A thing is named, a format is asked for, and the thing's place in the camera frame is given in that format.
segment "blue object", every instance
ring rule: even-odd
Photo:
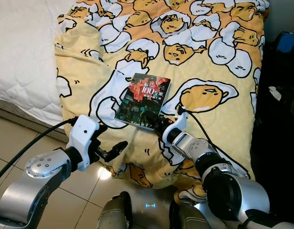
[[[280,40],[277,45],[277,51],[290,53],[294,48],[294,33],[281,33]]]
[[[156,204],[155,203],[153,203],[153,204],[146,204],[145,206],[146,206],[146,208],[149,208],[149,207],[156,208]]]

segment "white bed sheet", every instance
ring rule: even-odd
[[[0,0],[0,99],[55,125],[62,121],[53,41],[74,0]]]

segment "bed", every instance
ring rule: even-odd
[[[62,121],[53,40],[72,0],[0,0],[0,116],[43,132]],[[67,141],[63,129],[51,133]]]
[[[114,119],[135,73],[167,77],[162,114],[173,119],[185,106],[185,130],[254,179],[249,152],[268,7],[265,0],[77,0],[58,18],[63,34],[55,40],[63,119],[86,114],[107,125],[104,149],[129,142],[116,159],[100,160],[113,177],[174,185],[177,202],[204,201],[192,161],[155,133]]]

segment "book cover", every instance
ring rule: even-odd
[[[154,127],[148,122],[145,112],[159,115],[170,86],[170,79],[136,73],[122,100],[115,119],[149,130]]]

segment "yellow blanket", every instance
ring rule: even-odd
[[[264,45],[265,0],[78,0],[59,16],[55,40],[63,118],[86,114],[109,129],[109,150],[127,148],[109,163],[115,178],[145,188],[175,185],[176,201],[205,200],[192,161],[155,133],[116,121],[135,73],[171,79],[162,113],[190,111],[186,131],[211,141],[219,154],[253,178],[250,142]],[[69,134],[71,126],[65,126]]]

